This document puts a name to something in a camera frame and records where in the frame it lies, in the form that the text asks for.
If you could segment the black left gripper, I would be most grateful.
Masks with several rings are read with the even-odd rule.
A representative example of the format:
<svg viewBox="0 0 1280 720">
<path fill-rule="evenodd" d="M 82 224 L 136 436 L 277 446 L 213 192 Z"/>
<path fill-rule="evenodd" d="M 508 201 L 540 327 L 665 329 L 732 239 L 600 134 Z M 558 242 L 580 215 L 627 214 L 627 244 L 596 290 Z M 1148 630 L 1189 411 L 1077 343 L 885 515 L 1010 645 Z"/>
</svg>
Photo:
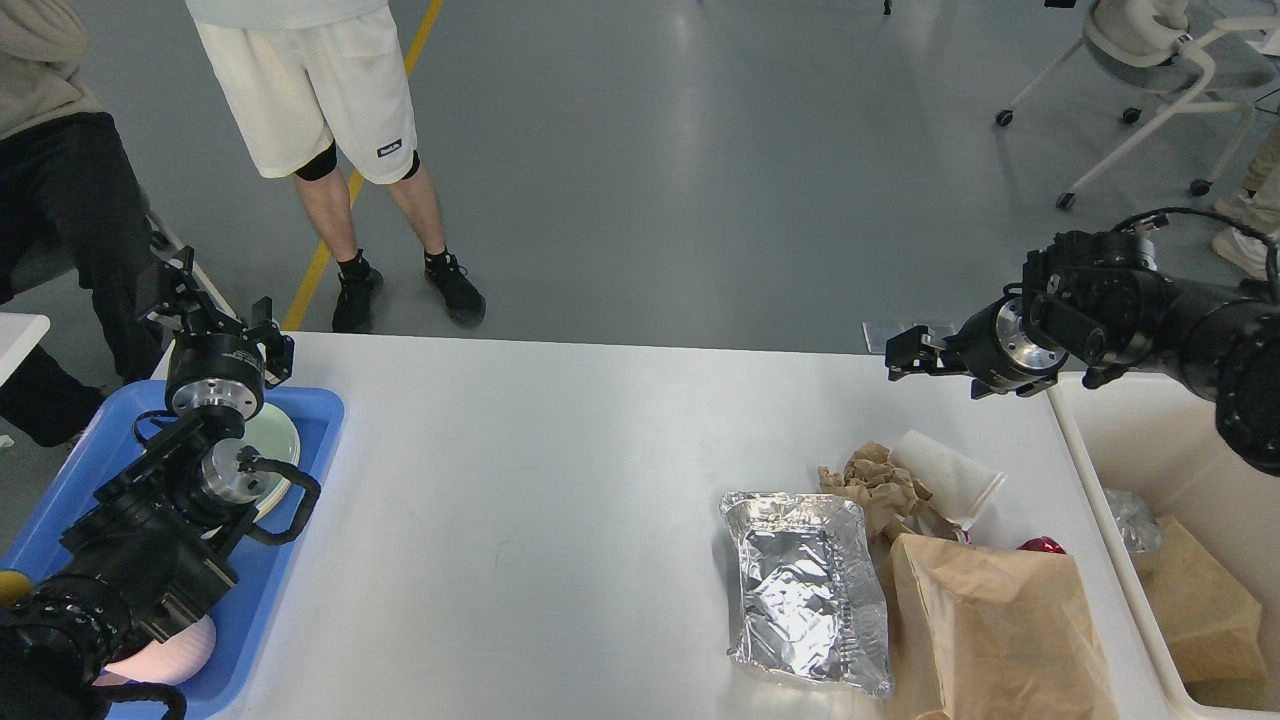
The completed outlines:
<svg viewBox="0 0 1280 720">
<path fill-rule="evenodd" d="M 276 323 L 269 296 L 252 305 L 243 338 L 241 319 L 218 306 L 196 269 L 195 250 L 180 249 L 156 258 L 138 278 L 138 322 L 177 336 L 165 405 L 177 415 L 230 407 L 248 421 L 259 414 L 265 388 L 292 377 L 294 340 Z"/>
</svg>

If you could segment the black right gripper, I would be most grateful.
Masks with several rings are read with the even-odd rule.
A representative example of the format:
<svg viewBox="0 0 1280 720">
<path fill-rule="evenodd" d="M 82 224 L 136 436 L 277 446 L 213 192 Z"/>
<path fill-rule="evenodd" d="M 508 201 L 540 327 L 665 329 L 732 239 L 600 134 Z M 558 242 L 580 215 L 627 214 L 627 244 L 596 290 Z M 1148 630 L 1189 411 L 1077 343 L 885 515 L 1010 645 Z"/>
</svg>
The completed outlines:
<svg viewBox="0 0 1280 720">
<path fill-rule="evenodd" d="M 966 320 L 956 334 L 937 337 L 914 325 L 890 338 L 884 366 L 891 382 L 909 375 L 970 375 L 970 397 L 1030 397 L 1057 382 L 1069 354 L 1037 343 L 1023 327 L 1021 299 L 1001 299 Z"/>
</svg>

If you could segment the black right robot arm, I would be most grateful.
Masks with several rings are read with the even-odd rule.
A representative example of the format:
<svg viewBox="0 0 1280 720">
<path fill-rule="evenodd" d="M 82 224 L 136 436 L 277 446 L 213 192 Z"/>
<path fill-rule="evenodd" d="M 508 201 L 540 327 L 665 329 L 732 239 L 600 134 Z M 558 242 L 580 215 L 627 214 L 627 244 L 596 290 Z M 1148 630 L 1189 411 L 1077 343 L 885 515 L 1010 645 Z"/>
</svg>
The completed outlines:
<svg viewBox="0 0 1280 720">
<path fill-rule="evenodd" d="M 1171 208 L 1108 231 L 1070 231 L 1032 251 L 1021 278 L 947 337 L 915 325 L 890 338 L 891 380 L 965 375 L 970 396 L 1030 397 L 1052 387 L 1068 360 L 1097 389 L 1129 372 L 1158 372 L 1215 407 L 1215 427 L 1245 464 L 1279 470 L 1277 245 L 1228 220 L 1263 247 L 1263 278 L 1238 287 L 1158 270 L 1149 238 Z"/>
</svg>

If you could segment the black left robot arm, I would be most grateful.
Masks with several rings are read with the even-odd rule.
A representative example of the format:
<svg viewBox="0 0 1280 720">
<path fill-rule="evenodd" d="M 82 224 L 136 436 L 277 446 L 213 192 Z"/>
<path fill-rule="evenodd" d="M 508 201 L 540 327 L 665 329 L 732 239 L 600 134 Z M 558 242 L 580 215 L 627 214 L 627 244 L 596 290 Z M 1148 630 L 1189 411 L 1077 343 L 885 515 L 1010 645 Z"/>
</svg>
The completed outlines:
<svg viewBox="0 0 1280 720">
<path fill-rule="evenodd" d="M 320 498 L 312 475 L 243 438 L 293 368 L 294 342 L 270 299 L 247 322 L 224 313 L 195 278 L 189 247 L 160 261 L 156 278 L 141 315 L 174 334 L 164 395 L 173 419 L 61 534 L 69 562 L 3 610 L 5 719 L 104 719 L 138 701 L 183 719 L 187 701 L 172 684 L 96 678 L 143 638 L 172 641 L 205 618 L 239 580 L 236 546 L 291 543 Z"/>
</svg>

